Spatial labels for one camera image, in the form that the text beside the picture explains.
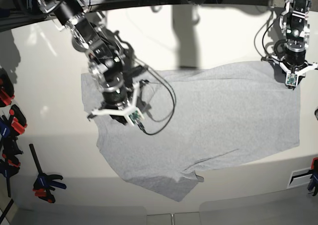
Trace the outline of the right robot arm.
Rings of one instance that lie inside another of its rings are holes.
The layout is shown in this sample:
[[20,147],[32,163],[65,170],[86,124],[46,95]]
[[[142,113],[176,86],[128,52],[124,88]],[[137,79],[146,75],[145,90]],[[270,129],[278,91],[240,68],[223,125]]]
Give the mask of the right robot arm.
[[40,9],[53,13],[60,24],[70,30],[78,44],[84,48],[88,71],[97,90],[102,94],[101,106],[87,116],[112,119],[131,126],[140,124],[143,115],[137,107],[140,84],[133,81],[133,55],[109,35],[106,27],[92,24],[86,16],[84,0],[38,0]]

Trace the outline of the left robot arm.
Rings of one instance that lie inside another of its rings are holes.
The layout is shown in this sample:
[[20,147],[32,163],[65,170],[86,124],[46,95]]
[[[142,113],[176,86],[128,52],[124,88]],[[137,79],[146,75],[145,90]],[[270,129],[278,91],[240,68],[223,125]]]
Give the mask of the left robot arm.
[[284,64],[296,73],[303,69],[309,47],[310,25],[308,13],[312,0],[285,0],[285,10],[280,14],[280,28],[286,39]]

